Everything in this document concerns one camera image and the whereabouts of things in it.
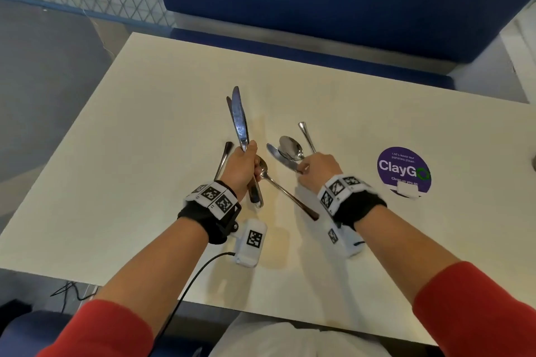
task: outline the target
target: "black wrist strap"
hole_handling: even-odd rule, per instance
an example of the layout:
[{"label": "black wrist strap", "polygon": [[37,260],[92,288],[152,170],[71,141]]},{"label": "black wrist strap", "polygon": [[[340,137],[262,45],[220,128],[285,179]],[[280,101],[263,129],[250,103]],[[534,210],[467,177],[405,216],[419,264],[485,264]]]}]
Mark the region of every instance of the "black wrist strap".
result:
[{"label": "black wrist strap", "polygon": [[184,200],[184,208],[177,218],[187,217],[199,223],[209,235],[210,244],[225,243],[242,209],[234,191],[215,181],[200,185]]},{"label": "black wrist strap", "polygon": [[337,224],[350,226],[364,218],[376,205],[386,206],[373,188],[351,175],[335,175],[318,192],[318,199]]}]

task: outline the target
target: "red sweater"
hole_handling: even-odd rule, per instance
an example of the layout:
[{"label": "red sweater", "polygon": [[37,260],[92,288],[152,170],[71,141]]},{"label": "red sweater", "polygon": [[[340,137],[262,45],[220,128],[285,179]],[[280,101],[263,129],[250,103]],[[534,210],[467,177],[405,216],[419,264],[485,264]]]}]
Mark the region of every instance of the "red sweater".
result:
[{"label": "red sweater", "polygon": [[[413,312],[447,357],[536,355],[536,310],[470,263],[436,275],[417,294]],[[152,345],[151,329],[139,316],[95,300],[37,357],[146,357]]]}]

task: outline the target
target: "hand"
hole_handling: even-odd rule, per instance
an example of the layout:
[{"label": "hand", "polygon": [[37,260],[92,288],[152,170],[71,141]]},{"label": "hand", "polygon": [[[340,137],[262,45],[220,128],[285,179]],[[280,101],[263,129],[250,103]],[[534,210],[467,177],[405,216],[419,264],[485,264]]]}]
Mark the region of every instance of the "hand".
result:
[{"label": "hand", "polygon": [[242,151],[242,148],[237,147],[227,160],[224,173],[220,178],[235,192],[239,202],[244,199],[248,191],[249,181],[253,178],[255,168],[259,165],[259,157],[255,155],[256,153],[257,143],[255,140],[249,142],[245,152]]},{"label": "hand", "polygon": [[305,157],[298,165],[298,170],[303,172],[303,175],[298,177],[298,182],[315,195],[318,195],[322,186],[331,177],[343,173],[339,163],[332,155],[322,154],[321,152]]}]

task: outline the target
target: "circular sticker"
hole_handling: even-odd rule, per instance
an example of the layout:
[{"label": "circular sticker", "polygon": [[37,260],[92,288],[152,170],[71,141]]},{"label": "circular sticker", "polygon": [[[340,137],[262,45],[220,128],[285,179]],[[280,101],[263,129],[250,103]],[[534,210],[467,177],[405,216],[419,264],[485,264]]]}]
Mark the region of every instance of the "circular sticker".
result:
[{"label": "circular sticker", "polygon": [[432,185],[428,165],[407,148],[390,147],[384,150],[378,157],[377,165],[379,177],[397,195],[418,198],[428,192]]}]

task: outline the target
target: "tabletop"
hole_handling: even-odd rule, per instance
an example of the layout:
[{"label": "tabletop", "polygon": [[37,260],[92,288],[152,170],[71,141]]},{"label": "tabletop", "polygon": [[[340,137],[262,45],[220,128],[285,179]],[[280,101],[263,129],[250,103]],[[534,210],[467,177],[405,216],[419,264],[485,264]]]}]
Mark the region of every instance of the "tabletop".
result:
[{"label": "tabletop", "polygon": [[[313,194],[265,149],[289,135],[310,153],[300,121],[317,150],[394,212],[536,307],[533,107],[140,34],[0,236],[0,267],[104,285],[213,178],[225,141],[236,143],[225,101],[235,85],[271,177],[322,218]],[[421,197],[392,191],[397,157],[425,163],[431,184]],[[268,225],[258,266],[219,258],[186,300],[433,344],[368,248],[341,258],[319,223],[268,182],[260,188],[264,208],[244,201],[238,216]],[[233,245],[209,245],[198,266]]]}]

